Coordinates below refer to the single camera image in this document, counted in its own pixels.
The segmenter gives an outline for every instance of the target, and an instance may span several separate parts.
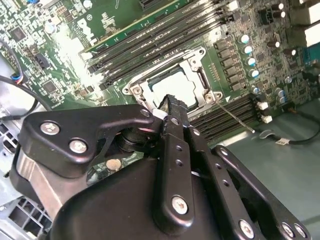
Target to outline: wire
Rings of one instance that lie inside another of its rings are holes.
[[[15,87],[17,87],[18,89],[21,89],[22,91],[24,91],[25,93],[31,95],[32,97],[34,97],[35,100],[37,100],[40,104],[43,105],[43,107],[47,110],[47,111],[51,111],[52,108],[41,98],[39,97],[36,93],[34,93],[33,91],[31,91],[29,88],[27,88],[26,86],[23,85],[18,85],[15,82],[13,82],[11,79],[1,76],[0,75],[0,82],[3,83],[7,83],[10,85],[13,85]]]
[[[31,114],[36,109],[38,103],[39,103],[38,100],[34,99],[32,107],[26,113],[24,113],[22,115],[3,116],[3,117],[0,117],[0,121],[12,121],[12,120],[22,119],[22,118],[28,116],[29,114]]]
[[[19,63],[19,60],[17,58],[17,55],[15,54],[15,52],[13,51],[13,49],[3,40],[0,38],[0,44],[2,44],[11,54],[11,56],[14,58],[14,61],[16,63],[16,66],[18,68],[19,71],[19,80],[16,81],[17,84],[20,84],[22,82],[22,80],[24,79],[24,73],[22,71],[21,65]]]
[[[310,115],[308,113],[305,113],[305,112],[302,112],[302,111],[297,111],[297,110],[295,110],[293,108],[289,108],[288,111],[290,113],[292,113],[292,114],[300,115],[301,117],[303,117],[305,119],[308,119],[308,120],[310,120],[310,121],[312,121],[312,122],[314,122],[314,123],[316,123],[318,125],[318,130],[312,137],[309,137],[309,138],[304,139],[304,140],[289,140],[288,141],[289,145],[307,145],[307,144],[310,144],[311,142],[313,142],[314,139],[320,135],[320,119],[318,119],[318,118],[316,118],[313,115]],[[272,139],[272,140],[274,140],[276,142],[282,139],[281,136],[278,136],[278,135],[275,135],[275,134],[271,134],[267,138]]]

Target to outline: chip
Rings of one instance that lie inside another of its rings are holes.
[[[95,91],[92,86],[88,86],[86,89],[87,89],[90,93],[93,93],[93,92]]]
[[[277,66],[275,66],[275,69],[276,69],[277,71],[280,71],[280,70],[282,69],[282,64],[279,63]]]
[[[10,31],[10,35],[16,42],[20,42],[26,37],[26,34],[19,26]]]
[[[45,84],[42,85],[44,90],[48,93],[51,94],[53,93],[55,90],[57,90],[57,87],[54,85],[54,83],[52,81],[48,81]]]
[[[272,94],[272,92],[273,92],[273,91],[272,91],[271,88],[268,88],[267,90],[265,90],[265,93],[266,93],[266,94]]]
[[[239,89],[242,89],[241,83],[233,84],[231,87],[232,87],[232,90],[233,90],[233,91],[237,91],[237,90],[239,90]]]
[[[268,34],[271,32],[271,26],[267,26],[265,29],[264,29],[265,33]]]
[[[241,19],[242,19],[242,22],[245,23],[245,22],[248,22],[250,20],[250,17],[248,15],[243,15],[241,17]]]
[[[263,53],[259,53],[257,56],[256,56],[256,59],[259,61],[259,62],[262,62],[264,59],[265,59],[265,55]]]

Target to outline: capacitor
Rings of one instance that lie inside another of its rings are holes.
[[[241,35],[239,37],[239,42],[241,44],[247,44],[247,43],[249,43],[249,40],[250,40],[250,37],[247,34]]]
[[[283,53],[287,56],[293,57],[297,54],[297,50],[295,50],[294,48],[288,48],[288,49],[283,50]]]
[[[282,98],[286,95],[285,91],[283,91],[281,88],[277,87],[274,91],[274,94],[277,95],[279,98]]]
[[[256,86],[252,86],[250,91],[251,93],[257,95],[259,93],[259,88],[257,88]]]
[[[54,34],[57,31],[57,26],[55,24],[53,24],[52,22],[46,22],[44,24],[44,31],[47,34]]]
[[[258,70],[255,70],[255,69],[251,69],[249,72],[248,72],[248,76],[250,78],[256,78],[259,76],[259,71]]]
[[[266,44],[269,48],[279,48],[280,42],[279,41],[268,41]]]
[[[285,96],[282,96],[282,97],[277,96],[277,97],[276,97],[276,100],[277,100],[277,102],[280,103],[280,104],[285,104],[286,101],[287,101],[287,99],[286,99]]]
[[[252,53],[253,49],[251,46],[244,46],[242,49],[241,49],[242,53],[243,54],[250,54]]]
[[[92,2],[90,0],[84,0],[83,6],[85,9],[90,9],[90,8],[92,8]]]
[[[245,60],[245,64],[250,66],[250,67],[254,67],[256,65],[256,60],[253,57],[248,57]]]
[[[282,10],[282,9],[284,9],[284,7],[285,7],[285,5],[283,3],[276,3],[276,4],[271,5],[271,9],[273,11]]]
[[[286,84],[292,83],[292,77],[291,77],[291,76],[287,76],[287,77],[284,79],[284,82],[285,82]]]
[[[272,16],[275,19],[284,19],[286,17],[286,12],[285,11],[275,11]]]

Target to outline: sticker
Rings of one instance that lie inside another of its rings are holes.
[[[289,139],[281,138],[280,140],[276,141],[275,143],[284,146],[284,145],[288,145],[289,142],[290,142]]]

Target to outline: white connector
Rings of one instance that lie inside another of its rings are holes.
[[[265,124],[272,122],[272,116],[262,116],[261,119]]]
[[[258,108],[260,110],[266,110],[269,107],[269,105],[268,105],[268,103],[266,101],[258,102],[256,105],[258,106]]]

